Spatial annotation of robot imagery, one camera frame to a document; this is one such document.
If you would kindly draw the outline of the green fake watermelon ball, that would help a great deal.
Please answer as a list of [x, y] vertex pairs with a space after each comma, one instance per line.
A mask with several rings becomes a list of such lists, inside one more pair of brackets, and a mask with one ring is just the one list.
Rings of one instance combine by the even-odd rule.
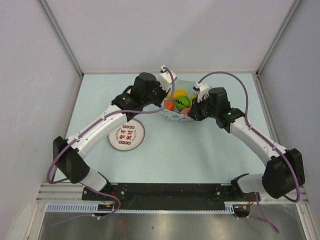
[[187, 96], [179, 96], [175, 100], [175, 106], [179, 111], [190, 107], [190, 100]]

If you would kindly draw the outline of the light blue cartoon plastic bag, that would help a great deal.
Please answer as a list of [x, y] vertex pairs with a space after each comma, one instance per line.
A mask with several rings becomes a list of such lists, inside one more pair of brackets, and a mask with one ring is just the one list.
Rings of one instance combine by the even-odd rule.
[[[179, 79], [177, 77], [176, 81], [174, 81], [173, 91], [172, 91], [172, 89], [170, 89], [169, 92], [172, 92], [172, 94], [174, 94], [173, 92], [175, 90], [184, 90], [188, 93], [188, 98], [190, 101], [192, 94], [197, 94], [197, 92], [194, 90], [194, 86], [195, 86], [194, 83], [192, 83], [190, 81], [183, 80], [183, 79]], [[175, 101], [173, 101], [172, 98], [167, 99], [167, 97], [166, 97], [164, 100], [170, 100], [174, 103], [174, 110], [173, 111], [170, 111], [170, 110], [167, 110], [164, 108], [163, 110], [161, 110], [159, 112], [167, 120], [176, 121], [176, 122], [194, 122], [195, 121], [191, 117], [181, 114], [181, 110], [178, 110], [176, 108]]]

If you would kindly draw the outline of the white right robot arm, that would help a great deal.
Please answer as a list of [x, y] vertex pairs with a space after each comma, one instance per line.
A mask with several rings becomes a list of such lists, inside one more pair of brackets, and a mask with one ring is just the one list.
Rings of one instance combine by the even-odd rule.
[[242, 201], [256, 192], [279, 199], [305, 184], [303, 158], [297, 149], [287, 149], [254, 128], [244, 112], [231, 107], [223, 87], [211, 88], [201, 83], [194, 90], [197, 95], [187, 115], [198, 122], [215, 119], [221, 129], [241, 140], [265, 166], [263, 173], [245, 173], [232, 180], [230, 194], [235, 200]]

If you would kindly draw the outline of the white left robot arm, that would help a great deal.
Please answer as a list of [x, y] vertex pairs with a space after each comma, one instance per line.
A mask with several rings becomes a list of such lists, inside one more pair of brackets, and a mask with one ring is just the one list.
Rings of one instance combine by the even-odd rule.
[[109, 181], [90, 168], [85, 158], [90, 151], [113, 130], [123, 126], [136, 115], [144, 114], [144, 107], [155, 105], [163, 110], [162, 102], [175, 89], [177, 75], [165, 66], [158, 77], [148, 72], [140, 73], [107, 109], [90, 125], [77, 134], [53, 141], [53, 166], [56, 166], [73, 184], [80, 183], [90, 189], [100, 200], [110, 196]]

